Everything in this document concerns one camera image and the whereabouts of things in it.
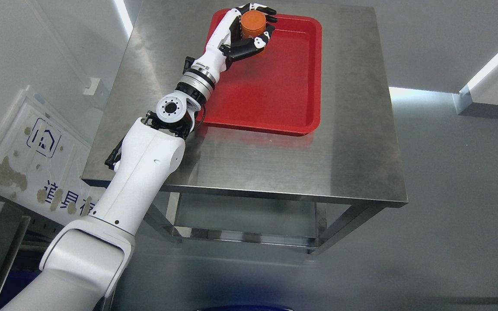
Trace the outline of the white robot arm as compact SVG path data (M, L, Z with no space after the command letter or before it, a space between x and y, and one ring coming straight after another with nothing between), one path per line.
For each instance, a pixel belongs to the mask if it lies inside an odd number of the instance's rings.
M39 276L4 311L91 311L114 292L147 210L178 169L196 115L227 68L224 56L209 51L186 59L175 90L135 120L121 140L119 160L109 159L115 175L91 213L57 234L39 264Z

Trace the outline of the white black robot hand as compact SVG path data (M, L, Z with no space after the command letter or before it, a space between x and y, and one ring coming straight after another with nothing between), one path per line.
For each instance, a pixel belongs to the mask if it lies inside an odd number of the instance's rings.
M254 38L243 39L241 17L247 12L261 12L265 18L265 30ZM227 71L232 63L253 57L263 52L271 39L277 23L277 11L259 3L247 3L228 10L216 26L205 46L205 52L192 64L192 69L202 69L217 83L220 73Z

